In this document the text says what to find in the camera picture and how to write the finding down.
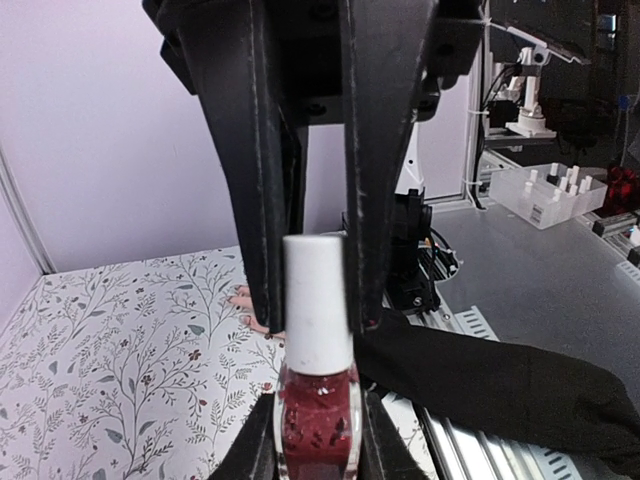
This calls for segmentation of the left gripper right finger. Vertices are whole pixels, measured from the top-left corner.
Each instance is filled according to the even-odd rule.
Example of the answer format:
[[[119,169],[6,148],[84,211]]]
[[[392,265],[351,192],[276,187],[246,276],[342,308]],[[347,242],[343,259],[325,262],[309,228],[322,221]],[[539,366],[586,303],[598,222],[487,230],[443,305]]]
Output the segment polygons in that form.
[[[435,479],[411,455],[377,394],[364,392],[362,407],[363,430],[358,479]]]

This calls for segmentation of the white nail polish cap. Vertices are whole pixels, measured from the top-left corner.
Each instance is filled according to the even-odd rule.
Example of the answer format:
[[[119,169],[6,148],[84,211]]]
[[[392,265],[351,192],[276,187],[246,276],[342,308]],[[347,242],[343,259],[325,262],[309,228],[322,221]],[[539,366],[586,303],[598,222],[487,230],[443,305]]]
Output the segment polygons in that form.
[[[344,278],[343,238],[291,235],[283,239],[285,360],[310,376],[342,373],[353,364]]]

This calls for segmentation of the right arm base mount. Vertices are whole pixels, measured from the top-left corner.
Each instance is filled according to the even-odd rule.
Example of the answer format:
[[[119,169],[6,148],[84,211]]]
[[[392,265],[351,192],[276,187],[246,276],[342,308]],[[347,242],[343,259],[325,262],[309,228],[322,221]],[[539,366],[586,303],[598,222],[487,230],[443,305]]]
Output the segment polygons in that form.
[[[423,192],[386,190],[372,203],[347,190],[345,269],[347,307],[354,329],[370,329],[382,317],[383,302],[409,315],[438,311],[437,261],[444,253],[435,241],[433,209]]]

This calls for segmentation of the black sleeved forearm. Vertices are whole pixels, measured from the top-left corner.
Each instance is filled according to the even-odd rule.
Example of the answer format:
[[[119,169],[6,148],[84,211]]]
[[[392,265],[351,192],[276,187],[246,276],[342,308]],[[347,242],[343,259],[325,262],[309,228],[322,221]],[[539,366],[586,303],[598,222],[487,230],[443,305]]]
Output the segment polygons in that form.
[[[639,414],[613,373],[566,355],[414,326],[385,309],[354,339],[361,374],[472,430],[639,476]]]

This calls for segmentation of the red nail polish bottle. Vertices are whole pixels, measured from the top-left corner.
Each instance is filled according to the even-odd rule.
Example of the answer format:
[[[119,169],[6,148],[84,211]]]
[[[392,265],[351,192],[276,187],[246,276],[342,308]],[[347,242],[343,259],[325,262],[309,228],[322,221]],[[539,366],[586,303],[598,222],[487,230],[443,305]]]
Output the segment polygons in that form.
[[[280,479],[354,479],[363,413],[357,369],[329,376],[281,368],[273,410]]]

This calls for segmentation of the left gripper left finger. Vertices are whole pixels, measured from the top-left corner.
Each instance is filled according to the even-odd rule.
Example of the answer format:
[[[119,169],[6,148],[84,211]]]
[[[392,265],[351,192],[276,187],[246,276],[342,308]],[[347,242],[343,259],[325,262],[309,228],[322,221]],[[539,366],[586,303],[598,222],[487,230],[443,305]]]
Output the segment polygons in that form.
[[[210,480],[272,480],[276,478],[273,394],[263,394]]]

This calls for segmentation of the person's bare hand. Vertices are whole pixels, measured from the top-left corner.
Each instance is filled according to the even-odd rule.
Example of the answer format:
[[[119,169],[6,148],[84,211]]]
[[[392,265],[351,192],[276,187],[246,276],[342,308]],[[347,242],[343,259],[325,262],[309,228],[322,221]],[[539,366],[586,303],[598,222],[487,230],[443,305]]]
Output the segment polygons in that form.
[[[257,321],[257,317],[254,312],[253,301],[251,292],[248,286],[239,285],[234,293],[228,298],[228,302],[241,310],[241,323],[247,328],[265,335],[267,338],[285,339],[284,332],[273,334],[268,328],[262,326]]]

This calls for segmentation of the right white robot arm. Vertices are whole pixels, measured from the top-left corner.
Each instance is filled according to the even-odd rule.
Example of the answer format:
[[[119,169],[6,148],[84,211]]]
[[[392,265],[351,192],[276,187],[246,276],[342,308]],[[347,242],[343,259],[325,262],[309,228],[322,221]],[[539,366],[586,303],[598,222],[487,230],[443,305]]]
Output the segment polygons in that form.
[[[347,305],[371,328],[427,232],[418,123],[466,75],[478,1],[146,1],[163,60],[198,98],[258,322],[285,327],[282,240],[303,229],[308,131],[344,128]]]

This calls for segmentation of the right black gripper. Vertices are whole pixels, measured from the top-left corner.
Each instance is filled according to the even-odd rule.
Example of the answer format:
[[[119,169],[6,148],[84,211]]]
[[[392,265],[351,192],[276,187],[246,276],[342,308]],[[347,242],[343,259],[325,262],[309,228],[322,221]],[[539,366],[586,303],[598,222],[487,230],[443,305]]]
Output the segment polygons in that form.
[[[279,68],[283,93],[309,124],[344,120],[347,306],[351,329],[360,333],[381,315],[395,189],[413,109],[419,121],[432,119],[441,93],[469,73],[483,35],[482,6],[481,1],[142,3],[163,36],[161,58],[200,100],[225,175],[255,315],[270,333],[285,328]],[[183,11],[177,31],[161,24],[179,18],[172,7]]]

